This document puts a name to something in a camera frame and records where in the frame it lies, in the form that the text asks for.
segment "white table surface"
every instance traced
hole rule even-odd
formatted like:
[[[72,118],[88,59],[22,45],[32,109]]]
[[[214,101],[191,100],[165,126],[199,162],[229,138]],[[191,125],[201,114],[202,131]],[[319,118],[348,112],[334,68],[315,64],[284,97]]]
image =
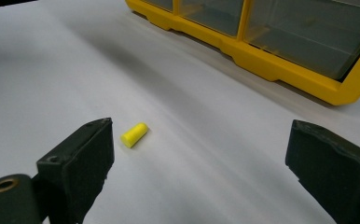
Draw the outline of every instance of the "white table surface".
[[[293,119],[360,146],[360,100],[268,82],[120,0],[0,7],[0,177],[113,119],[116,161],[87,224],[335,223],[285,166]],[[137,122],[149,133],[125,148]]]

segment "yellow foam earplug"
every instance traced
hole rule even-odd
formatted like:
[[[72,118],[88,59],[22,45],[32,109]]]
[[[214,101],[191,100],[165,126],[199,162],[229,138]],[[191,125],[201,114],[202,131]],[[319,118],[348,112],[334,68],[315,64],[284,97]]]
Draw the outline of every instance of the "yellow foam earplug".
[[[133,147],[134,144],[139,141],[147,133],[148,127],[144,123],[138,123],[133,128],[129,129],[123,135],[121,135],[121,142],[126,147]]]

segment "plastic drawer organizer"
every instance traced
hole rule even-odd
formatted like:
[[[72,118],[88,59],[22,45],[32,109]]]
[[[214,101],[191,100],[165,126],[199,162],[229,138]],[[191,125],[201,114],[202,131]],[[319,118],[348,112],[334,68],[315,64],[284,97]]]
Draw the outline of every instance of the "plastic drawer organizer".
[[[193,35],[269,81],[332,105],[360,97],[360,0],[126,0],[165,30]]]

